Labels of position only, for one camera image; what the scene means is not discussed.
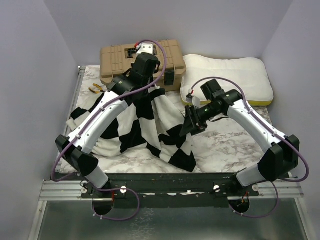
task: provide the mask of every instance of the white cushion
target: white cushion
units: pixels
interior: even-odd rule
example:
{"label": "white cushion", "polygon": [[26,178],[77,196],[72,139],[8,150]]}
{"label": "white cushion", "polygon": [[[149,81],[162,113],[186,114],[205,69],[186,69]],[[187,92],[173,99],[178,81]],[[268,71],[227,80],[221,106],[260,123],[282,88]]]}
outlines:
{"label": "white cushion", "polygon": [[[206,77],[222,77],[237,83],[244,91],[249,103],[253,106],[267,106],[274,99],[274,93],[269,82],[264,63],[257,58],[246,57],[233,60],[212,59],[200,55],[186,55],[183,57],[186,64],[186,73],[181,83],[181,99],[185,104],[186,95],[192,85]],[[200,87],[206,80],[194,88],[194,95],[202,104],[208,103]],[[232,84],[218,80],[225,92],[237,89]]]}

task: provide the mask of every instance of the marble tabletop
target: marble tabletop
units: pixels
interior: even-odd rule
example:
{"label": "marble tabletop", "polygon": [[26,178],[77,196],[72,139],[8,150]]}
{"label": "marble tabletop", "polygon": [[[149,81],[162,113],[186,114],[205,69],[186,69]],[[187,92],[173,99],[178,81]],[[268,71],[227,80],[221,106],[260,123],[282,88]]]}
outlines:
{"label": "marble tabletop", "polygon": [[[100,82],[100,66],[87,66],[81,85],[77,106],[81,105],[93,93],[88,90],[92,84]],[[170,91],[166,96],[184,113],[179,91]],[[266,107],[254,109],[271,123]],[[205,132],[193,136],[193,154],[197,166],[194,173],[234,173],[257,163],[263,152],[254,139],[234,120],[230,118],[209,122]],[[99,166],[105,173],[187,173],[153,156],[148,149],[129,149],[115,157],[98,156]],[[60,173],[75,170],[62,160]]]}

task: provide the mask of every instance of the gray floor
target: gray floor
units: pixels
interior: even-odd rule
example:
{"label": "gray floor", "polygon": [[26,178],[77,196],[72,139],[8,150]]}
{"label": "gray floor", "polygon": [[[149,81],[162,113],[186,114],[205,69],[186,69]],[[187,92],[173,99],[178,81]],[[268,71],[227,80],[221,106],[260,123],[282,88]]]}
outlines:
{"label": "gray floor", "polygon": [[[254,199],[248,214],[267,213],[274,199]],[[129,215],[116,210],[113,217]],[[40,240],[306,240],[294,199],[281,199],[269,217],[248,219],[228,208],[141,209],[125,222],[93,217],[91,202],[48,202]]]}

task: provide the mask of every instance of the pliers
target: pliers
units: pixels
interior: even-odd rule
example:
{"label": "pliers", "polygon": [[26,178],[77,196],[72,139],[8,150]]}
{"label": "pliers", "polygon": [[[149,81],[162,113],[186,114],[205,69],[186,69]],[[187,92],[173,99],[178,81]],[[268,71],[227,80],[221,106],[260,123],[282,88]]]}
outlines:
{"label": "pliers", "polygon": [[102,89],[101,86],[99,86],[98,84],[94,83],[92,84],[93,86],[95,86],[96,88],[98,88],[99,90],[93,90],[91,87],[89,87],[90,92],[93,92],[94,94],[99,94],[99,93],[104,93],[105,91]]}

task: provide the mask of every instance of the yellow edge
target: yellow edge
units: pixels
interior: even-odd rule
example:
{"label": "yellow edge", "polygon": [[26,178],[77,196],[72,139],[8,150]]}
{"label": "yellow edge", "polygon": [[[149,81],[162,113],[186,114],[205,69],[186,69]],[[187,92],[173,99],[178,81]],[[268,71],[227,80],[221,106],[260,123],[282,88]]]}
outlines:
{"label": "yellow edge", "polygon": [[[184,104],[184,105],[191,105],[191,103],[189,103],[189,102],[186,102],[186,101],[184,101],[183,99],[182,99],[182,97],[181,97],[181,95],[180,95],[180,99],[181,99],[181,102]],[[201,101],[200,103],[202,104],[202,105],[204,105],[204,104],[209,104],[211,101],[209,101],[209,100],[207,100],[207,101]],[[251,105],[251,106],[268,106],[268,105],[270,105],[271,103],[272,103],[272,101],[248,101],[249,102],[249,104]]]}

